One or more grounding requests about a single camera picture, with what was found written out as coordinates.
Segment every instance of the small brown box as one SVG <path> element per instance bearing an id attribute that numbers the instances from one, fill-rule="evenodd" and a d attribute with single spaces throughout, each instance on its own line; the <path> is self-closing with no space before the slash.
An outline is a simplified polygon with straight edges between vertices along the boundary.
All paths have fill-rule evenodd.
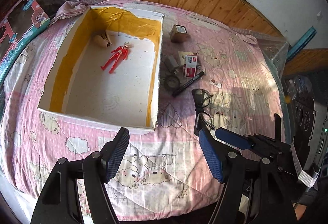
<path id="1" fill-rule="evenodd" d="M 187 40 L 188 34 L 186 27 L 181 25 L 174 25 L 170 32 L 170 39 L 173 43 L 183 43 Z"/>

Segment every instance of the blue textured pad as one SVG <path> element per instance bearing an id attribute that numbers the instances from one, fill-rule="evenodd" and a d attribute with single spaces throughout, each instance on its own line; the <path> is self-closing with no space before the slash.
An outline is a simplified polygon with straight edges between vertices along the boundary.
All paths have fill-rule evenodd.
<path id="1" fill-rule="evenodd" d="M 199 144 L 205 156 L 206 162 L 210 168 L 212 176 L 217 179 L 219 182 L 223 180 L 222 172 L 222 163 L 216 156 L 213 147 L 206 138 L 205 132 L 203 129 L 199 132 Z"/>
<path id="2" fill-rule="evenodd" d="M 250 149 L 251 145 L 247 141 L 247 138 L 240 137 L 234 132 L 230 132 L 226 129 L 219 128 L 215 131 L 217 139 L 224 141 L 230 145 L 233 145 L 241 150 Z"/>
<path id="3" fill-rule="evenodd" d="M 110 179 L 113 179 L 116 176 L 116 173 L 122 162 L 125 151 L 128 147 L 129 141 L 130 141 L 130 134 L 129 131 L 125 129 L 122 138 L 120 139 L 112 156 L 108 161 L 107 175 L 106 175 L 108 181 L 110 181 Z"/>

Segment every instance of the bedspread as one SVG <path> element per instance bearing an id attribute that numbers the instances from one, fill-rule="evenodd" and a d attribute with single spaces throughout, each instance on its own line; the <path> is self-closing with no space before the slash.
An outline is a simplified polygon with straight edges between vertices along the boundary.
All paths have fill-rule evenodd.
<path id="1" fill-rule="evenodd" d="M 147 9 L 165 15 L 158 127 L 145 135 L 130 135 L 118 173 L 106 184 L 117 217 L 165 218 L 217 201 L 222 187 L 212 177 L 198 137 L 193 134 L 195 106 L 191 90 L 203 88 L 213 94 L 208 110 L 216 127 L 273 137 L 274 113 L 282 116 L 282 111 L 277 86 L 256 40 L 198 14 L 155 3 L 112 0 L 101 5 Z M 27 46 L 4 83 L 2 167 L 15 188 L 33 197 L 38 197 L 60 157 L 70 161 L 85 158 L 115 136 L 114 132 L 65 123 L 37 110 L 58 48 L 78 19 L 68 18 L 65 11 L 63 7 L 61 17 Z M 186 27 L 188 42 L 170 41 L 169 30 L 174 24 Z M 163 88 L 168 74 L 163 61 L 176 51 L 197 52 L 206 75 L 172 98 Z M 255 158 L 248 151 L 243 155 Z M 83 216 L 90 221 L 83 180 L 78 181 L 78 191 Z"/>

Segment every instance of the white cable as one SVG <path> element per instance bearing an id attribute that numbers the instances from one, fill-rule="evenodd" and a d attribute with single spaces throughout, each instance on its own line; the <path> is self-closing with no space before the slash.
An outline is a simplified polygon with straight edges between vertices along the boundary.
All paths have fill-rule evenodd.
<path id="1" fill-rule="evenodd" d="M 294 162 L 294 167 L 298 176 L 298 179 L 303 182 L 307 187 L 312 187 L 317 180 L 317 178 L 312 178 L 309 174 L 307 174 L 301 167 L 301 163 L 298 160 L 296 150 L 294 147 L 294 142 L 292 143 L 292 156 L 293 156 L 293 162 Z"/>

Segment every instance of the red action figure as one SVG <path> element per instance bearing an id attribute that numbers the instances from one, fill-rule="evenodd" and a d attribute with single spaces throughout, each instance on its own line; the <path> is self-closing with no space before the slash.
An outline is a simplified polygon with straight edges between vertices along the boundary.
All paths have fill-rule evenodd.
<path id="1" fill-rule="evenodd" d="M 124 43 L 124 47 L 120 46 L 118 48 L 116 48 L 115 50 L 112 51 L 112 53 L 115 53 L 114 55 L 112 55 L 109 60 L 106 62 L 106 64 L 104 66 L 100 66 L 101 69 L 104 71 L 108 65 L 113 61 L 115 60 L 112 68 L 110 69 L 109 73 L 113 73 L 114 70 L 116 69 L 116 67 L 118 66 L 118 63 L 119 63 L 119 60 L 121 59 L 121 57 L 123 59 L 126 59 L 127 56 L 128 56 L 128 48 L 130 47 L 130 44 L 129 43 Z"/>

